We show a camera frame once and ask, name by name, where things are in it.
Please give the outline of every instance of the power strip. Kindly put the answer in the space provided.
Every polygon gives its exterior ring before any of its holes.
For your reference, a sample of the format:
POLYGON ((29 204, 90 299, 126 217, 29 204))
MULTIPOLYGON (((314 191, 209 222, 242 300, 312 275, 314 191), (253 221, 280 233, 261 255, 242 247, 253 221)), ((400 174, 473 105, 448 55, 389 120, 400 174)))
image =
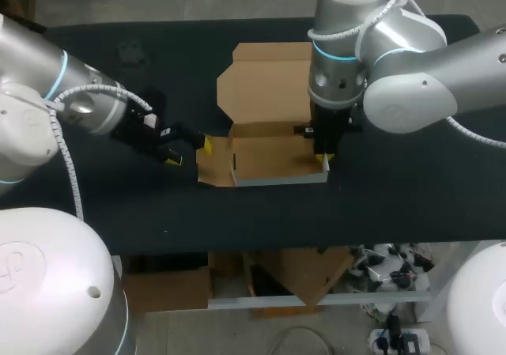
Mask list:
MULTIPOLYGON (((429 334, 424 329, 401 329, 401 332, 403 334, 415 334, 418 337, 418 345, 420 346, 420 354, 421 355, 429 355, 430 354, 430 340, 429 340, 429 334)), ((376 340, 379 337, 385 337, 386 339, 389 338, 388 336, 388 330, 383 329, 375 329, 371 332, 371 335, 369 335, 369 338, 367 339, 367 346, 371 351, 378 355, 383 355, 383 350, 378 348, 378 345, 376 344, 376 340)), ((388 349, 389 355, 397 355, 397 350, 389 348, 388 349)))

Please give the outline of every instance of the cardboard box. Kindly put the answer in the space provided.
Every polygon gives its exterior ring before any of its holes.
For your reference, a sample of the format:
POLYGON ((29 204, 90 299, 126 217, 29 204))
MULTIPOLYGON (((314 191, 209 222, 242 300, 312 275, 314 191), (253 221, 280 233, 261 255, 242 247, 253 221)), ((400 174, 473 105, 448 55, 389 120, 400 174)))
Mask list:
POLYGON ((347 247, 257 251, 251 257, 308 306, 318 304, 353 262, 347 247))
POLYGON ((197 152, 198 180, 218 187, 325 183, 328 159, 294 134, 311 120, 310 43, 241 43, 217 79, 217 102, 234 124, 197 152))
POLYGON ((123 286, 130 308, 137 313, 207 309, 209 269, 153 274, 127 274, 123 286))
POLYGON ((206 256, 123 257, 123 288, 133 312, 206 309, 210 270, 206 256))

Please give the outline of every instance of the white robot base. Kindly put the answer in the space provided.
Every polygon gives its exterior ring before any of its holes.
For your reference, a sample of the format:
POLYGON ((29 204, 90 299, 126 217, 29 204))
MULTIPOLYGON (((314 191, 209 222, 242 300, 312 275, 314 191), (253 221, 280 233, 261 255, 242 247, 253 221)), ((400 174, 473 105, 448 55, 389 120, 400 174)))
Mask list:
POLYGON ((111 256, 84 222, 48 209, 0 211, 0 348, 16 355, 135 355, 111 256))

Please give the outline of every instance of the white coiled cable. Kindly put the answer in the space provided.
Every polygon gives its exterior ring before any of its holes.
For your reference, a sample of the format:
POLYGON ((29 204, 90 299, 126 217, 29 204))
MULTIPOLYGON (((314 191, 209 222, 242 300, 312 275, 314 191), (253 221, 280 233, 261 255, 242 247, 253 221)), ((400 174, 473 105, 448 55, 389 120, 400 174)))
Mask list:
POLYGON ((358 25, 355 28, 351 28, 348 31, 339 32, 339 33, 332 33, 330 35, 320 35, 318 33, 315 33, 313 29, 310 29, 308 31, 308 36, 316 41, 333 41, 333 40, 340 40, 344 39, 349 36, 353 36, 358 34, 361 30, 365 30, 366 28, 371 27, 372 25, 375 25, 378 21, 380 21, 385 14, 393 9, 394 7, 403 7, 406 4, 411 4, 411 6, 415 9, 417 13, 424 16, 424 13, 421 11, 421 8, 418 6, 418 4, 414 0, 390 0, 381 11, 377 13, 373 18, 365 21, 361 25, 358 25))
MULTIPOLYGON (((52 106, 60 105, 66 98, 69 96, 73 96, 74 94, 78 93, 117 93, 121 94, 123 96, 126 96, 128 98, 131 98, 134 102, 136 102, 139 106, 141 106, 146 111, 153 110, 149 104, 144 101, 140 96, 137 96, 133 94, 132 92, 129 92, 128 90, 121 89, 115 86, 109 86, 109 85, 83 85, 83 86, 77 86, 72 89, 68 89, 63 93, 60 93, 54 100, 54 104, 52 106)), ((72 194, 74 195, 74 205, 76 207, 76 216, 80 220, 84 220, 84 214, 82 209, 82 202, 81 202, 81 193, 79 191, 79 183, 77 182, 77 175, 74 167, 74 162, 72 161, 72 156, 70 155, 69 148, 67 147, 65 143, 65 139, 63 138, 63 132, 62 127, 60 125, 60 122, 58 121, 58 118, 56 117, 56 110, 52 108, 52 106, 49 108, 49 116, 51 121, 51 129, 53 130, 53 134, 55 136, 56 142, 58 143, 58 147, 60 148, 60 151, 62 152, 63 160, 65 161, 66 170, 69 174, 70 179, 70 186, 72 187, 72 194)))
POLYGON ((491 145, 492 147, 502 148, 506 149, 506 143, 505 142, 499 142, 498 140, 493 140, 486 138, 485 136, 481 136, 478 134, 475 134, 473 131, 466 129, 462 124, 457 122, 455 119, 453 119, 451 116, 448 116, 446 118, 447 122, 451 124, 452 127, 459 130, 462 134, 466 135, 467 137, 474 139, 480 143, 491 145))

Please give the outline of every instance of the black tablecloth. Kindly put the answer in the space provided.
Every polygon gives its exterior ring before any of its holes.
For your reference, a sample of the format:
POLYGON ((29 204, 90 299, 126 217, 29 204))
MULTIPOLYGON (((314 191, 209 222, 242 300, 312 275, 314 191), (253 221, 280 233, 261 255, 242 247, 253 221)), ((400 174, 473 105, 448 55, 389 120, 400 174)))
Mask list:
MULTIPOLYGON (((478 31, 462 16, 439 16, 450 42, 478 31)), ((128 23, 52 28, 47 38, 138 92, 168 98, 167 121, 210 134, 228 132, 216 105, 216 77, 239 42, 305 41, 311 18, 128 23), (119 47, 137 43, 140 66, 119 47)), ((506 109, 459 118, 506 140, 506 109)), ((154 163, 107 137, 64 127, 81 185, 85 220, 113 254, 244 250, 382 242, 487 240, 506 236, 506 151, 464 138, 445 122, 413 134, 365 124, 345 136, 327 185, 214 188, 186 165, 154 163)), ((70 185, 57 156, 2 198, 0 208, 45 206, 72 213, 70 185)))

